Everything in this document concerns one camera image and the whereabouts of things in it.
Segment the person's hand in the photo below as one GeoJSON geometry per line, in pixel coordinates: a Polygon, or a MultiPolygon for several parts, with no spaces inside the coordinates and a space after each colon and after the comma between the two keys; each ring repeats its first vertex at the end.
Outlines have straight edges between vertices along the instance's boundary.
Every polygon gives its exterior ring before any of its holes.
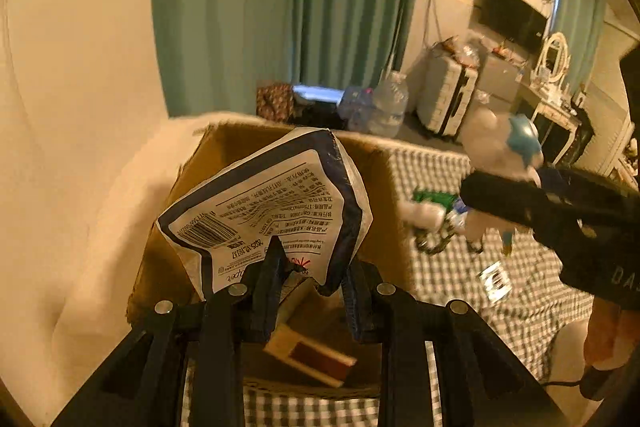
{"type": "Polygon", "coordinates": [[[584,342],[587,366],[609,371],[625,365],[639,346],[639,312],[596,297],[584,342]]]}

